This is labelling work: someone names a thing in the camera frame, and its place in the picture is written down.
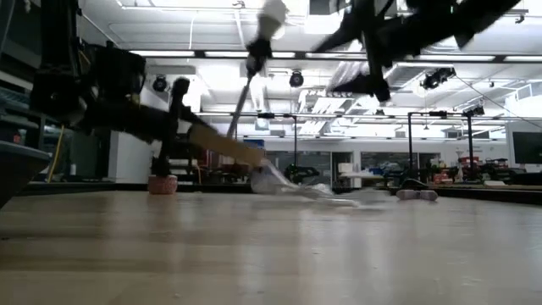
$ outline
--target cable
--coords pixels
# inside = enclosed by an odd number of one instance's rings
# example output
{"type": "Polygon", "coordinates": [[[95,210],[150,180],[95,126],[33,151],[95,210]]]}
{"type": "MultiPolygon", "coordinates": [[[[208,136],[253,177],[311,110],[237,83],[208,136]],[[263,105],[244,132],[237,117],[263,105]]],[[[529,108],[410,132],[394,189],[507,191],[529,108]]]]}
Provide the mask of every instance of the cable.
{"type": "Polygon", "coordinates": [[[463,84],[467,85],[469,88],[473,89],[475,92],[477,92],[477,93],[478,93],[479,95],[481,95],[483,98],[485,98],[486,100],[492,102],[493,104],[497,105],[498,107],[503,108],[504,110],[506,110],[507,112],[509,112],[511,115],[518,117],[520,120],[525,121],[525,122],[531,124],[532,126],[535,126],[535,127],[537,127],[537,128],[542,129],[542,125],[538,125],[538,124],[536,124],[536,123],[533,123],[533,122],[531,122],[530,120],[525,119],[524,117],[521,117],[521,116],[519,116],[519,115],[513,113],[512,111],[508,110],[506,107],[500,105],[500,104],[497,103],[496,101],[492,100],[491,98],[489,98],[488,96],[486,96],[485,94],[483,94],[482,92],[480,92],[480,90],[474,88],[473,85],[467,83],[467,82],[464,81],[461,77],[459,77],[459,76],[456,75],[456,78],[457,78],[458,80],[460,80],[463,84]]]}
{"type": "Polygon", "coordinates": [[[194,167],[197,169],[197,178],[200,182],[200,185],[202,184],[202,170],[200,169],[199,165],[194,165],[194,167]]]}
{"type": "Polygon", "coordinates": [[[79,56],[81,56],[87,64],[91,64],[91,61],[88,59],[88,57],[83,53],[83,51],[79,51],[79,56]]]}
{"type": "Polygon", "coordinates": [[[57,167],[58,155],[60,153],[60,145],[62,144],[62,136],[63,135],[64,135],[64,125],[62,125],[62,129],[60,130],[60,136],[58,136],[57,150],[54,153],[53,165],[51,165],[51,170],[49,171],[49,176],[47,177],[47,183],[51,183],[51,179],[53,178],[54,170],[57,167]]]}

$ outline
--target ceiling light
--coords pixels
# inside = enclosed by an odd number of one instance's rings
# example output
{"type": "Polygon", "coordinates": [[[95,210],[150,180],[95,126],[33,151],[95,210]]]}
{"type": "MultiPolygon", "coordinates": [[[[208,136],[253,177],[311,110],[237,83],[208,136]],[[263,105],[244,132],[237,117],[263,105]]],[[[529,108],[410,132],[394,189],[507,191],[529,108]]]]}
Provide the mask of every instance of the ceiling light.
{"type": "Polygon", "coordinates": [[[294,114],[298,118],[336,118],[336,114],[294,114]]]}
{"type": "Polygon", "coordinates": [[[407,68],[453,68],[453,64],[433,64],[433,63],[398,63],[399,67],[407,68]]]}
{"type": "Polygon", "coordinates": [[[248,52],[246,51],[206,51],[205,55],[207,57],[218,57],[218,58],[246,58],[248,57],[248,52]]]}
{"type": "Polygon", "coordinates": [[[294,58],[295,56],[293,52],[273,52],[273,58],[294,58]]]}
{"type": "Polygon", "coordinates": [[[428,54],[420,55],[415,60],[434,60],[434,61],[492,61],[495,59],[495,56],[487,55],[437,55],[437,54],[428,54]]]}
{"type": "Polygon", "coordinates": [[[133,50],[131,53],[141,55],[142,57],[177,57],[190,58],[194,57],[194,51],[153,51],[153,50],[133,50]]]}
{"type": "Polygon", "coordinates": [[[365,54],[360,53],[348,53],[348,52],[334,52],[334,53],[307,53],[307,58],[332,58],[337,60],[364,60],[367,59],[365,54]]]}
{"type": "Polygon", "coordinates": [[[542,56],[506,56],[505,61],[540,61],[542,56]]]}
{"type": "Polygon", "coordinates": [[[277,139],[280,136],[243,136],[246,139],[277,139]]]}
{"type": "Polygon", "coordinates": [[[231,113],[199,113],[198,116],[231,116],[231,113]]]}

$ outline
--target black frame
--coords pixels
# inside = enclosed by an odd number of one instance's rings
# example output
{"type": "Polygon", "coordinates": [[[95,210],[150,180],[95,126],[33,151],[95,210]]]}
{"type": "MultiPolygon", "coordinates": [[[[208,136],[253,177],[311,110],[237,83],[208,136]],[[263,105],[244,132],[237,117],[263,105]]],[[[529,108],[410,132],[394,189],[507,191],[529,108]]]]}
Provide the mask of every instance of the black frame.
{"type": "Polygon", "coordinates": [[[414,174],[413,160],[412,160],[412,116],[421,115],[426,117],[441,117],[445,118],[448,115],[461,115],[467,118],[467,137],[468,137],[468,158],[470,162],[471,170],[469,171],[470,180],[476,180],[476,172],[474,170],[474,151],[473,151],[473,116],[471,114],[459,114],[459,113],[446,113],[446,112],[410,112],[408,113],[408,171],[409,176],[413,179],[417,179],[414,174]]]}

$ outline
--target shelf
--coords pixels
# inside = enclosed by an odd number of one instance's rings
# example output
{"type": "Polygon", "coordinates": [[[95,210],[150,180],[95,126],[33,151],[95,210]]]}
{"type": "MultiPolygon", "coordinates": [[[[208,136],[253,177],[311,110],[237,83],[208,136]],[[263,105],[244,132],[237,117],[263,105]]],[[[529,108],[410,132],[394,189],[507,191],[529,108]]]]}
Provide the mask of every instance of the shelf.
{"type": "Polygon", "coordinates": [[[19,128],[38,129],[40,126],[18,115],[0,114],[0,122],[19,128]]]}

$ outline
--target security camera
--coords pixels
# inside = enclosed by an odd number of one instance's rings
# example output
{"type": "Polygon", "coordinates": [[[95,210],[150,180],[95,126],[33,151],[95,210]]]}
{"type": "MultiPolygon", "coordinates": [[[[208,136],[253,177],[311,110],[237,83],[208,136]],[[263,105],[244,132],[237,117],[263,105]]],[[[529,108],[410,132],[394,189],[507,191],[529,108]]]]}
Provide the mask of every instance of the security camera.
{"type": "Polygon", "coordinates": [[[303,86],[304,81],[305,79],[303,79],[303,75],[301,74],[300,70],[296,70],[291,73],[290,86],[292,88],[299,88],[300,86],[303,86]]]}
{"type": "Polygon", "coordinates": [[[157,75],[156,80],[152,83],[152,89],[155,92],[165,92],[168,89],[168,81],[166,75],[157,75]]]}

